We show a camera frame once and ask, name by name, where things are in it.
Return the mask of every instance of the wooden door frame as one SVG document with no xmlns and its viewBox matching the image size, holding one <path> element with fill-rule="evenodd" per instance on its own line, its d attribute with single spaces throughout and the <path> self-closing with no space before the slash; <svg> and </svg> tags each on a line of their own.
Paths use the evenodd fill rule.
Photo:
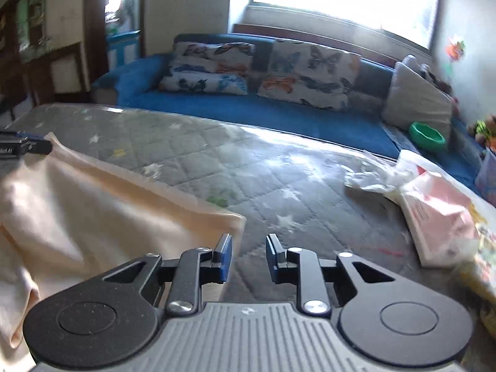
<svg viewBox="0 0 496 372">
<path fill-rule="evenodd" d="M 145 52 L 145 0 L 139 0 L 141 57 Z M 90 84 L 109 71 L 105 39 L 105 0 L 83 0 L 84 45 Z"/>
</svg>

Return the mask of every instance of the green plastic basket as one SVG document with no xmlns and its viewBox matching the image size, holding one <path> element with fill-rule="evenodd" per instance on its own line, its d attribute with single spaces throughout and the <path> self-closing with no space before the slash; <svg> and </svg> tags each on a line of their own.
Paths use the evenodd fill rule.
<svg viewBox="0 0 496 372">
<path fill-rule="evenodd" d="M 408 129 L 413 142 L 430 152 L 439 152 L 446 146 L 446 139 L 435 128 L 415 121 Z"/>
</svg>

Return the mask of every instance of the sofa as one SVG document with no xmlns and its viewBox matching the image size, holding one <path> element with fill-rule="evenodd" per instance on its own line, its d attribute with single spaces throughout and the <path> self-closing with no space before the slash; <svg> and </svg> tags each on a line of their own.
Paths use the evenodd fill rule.
<svg viewBox="0 0 496 372">
<path fill-rule="evenodd" d="M 348 93 L 346 111 L 312 106 L 257 95 L 261 76 L 266 73 L 273 38 L 247 34 L 183 33 L 175 42 L 228 43 L 255 45 L 248 95 L 192 94 L 160 91 L 158 84 L 168 75 L 170 53 L 138 59 L 103 75 L 92 85 L 97 104 L 116 105 L 249 124 L 295 133 L 376 155 L 398 158 L 401 149 L 416 151 L 407 133 L 388 127 L 381 111 L 388 97 L 393 69 L 361 59 L 360 73 Z M 480 167 L 479 151 L 459 120 L 453 122 L 453 138 L 448 149 L 438 154 L 418 150 L 459 182 L 477 192 L 474 180 Z"/>
</svg>

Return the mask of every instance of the stuffed toy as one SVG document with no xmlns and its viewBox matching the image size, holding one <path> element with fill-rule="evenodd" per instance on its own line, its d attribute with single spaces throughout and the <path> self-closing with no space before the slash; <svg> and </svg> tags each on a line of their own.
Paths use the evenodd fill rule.
<svg viewBox="0 0 496 372">
<path fill-rule="evenodd" d="M 485 121 L 479 120 L 475 124 L 467 126 L 467 132 L 475 138 L 482 147 L 494 148 L 496 137 L 496 116 L 488 116 Z"/>
</svg>

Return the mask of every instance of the towel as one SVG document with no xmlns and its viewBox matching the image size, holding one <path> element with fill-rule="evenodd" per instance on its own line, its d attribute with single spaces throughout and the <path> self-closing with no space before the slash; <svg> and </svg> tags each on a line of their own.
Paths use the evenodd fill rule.
<svg viewBox="0 0 496 372">
<path fill-rule="evenodd" d="M 239 248 L 246 219 L 160 182 L 72 151 L 53 134 L 48 156 L 26 155 L 0 183 L 0 368 L 34 366 L 22 338 L 39 300 L 146 253 L 178 258 Z M 203 287 L 219 300 L 222 286 Z"/>
</svg>

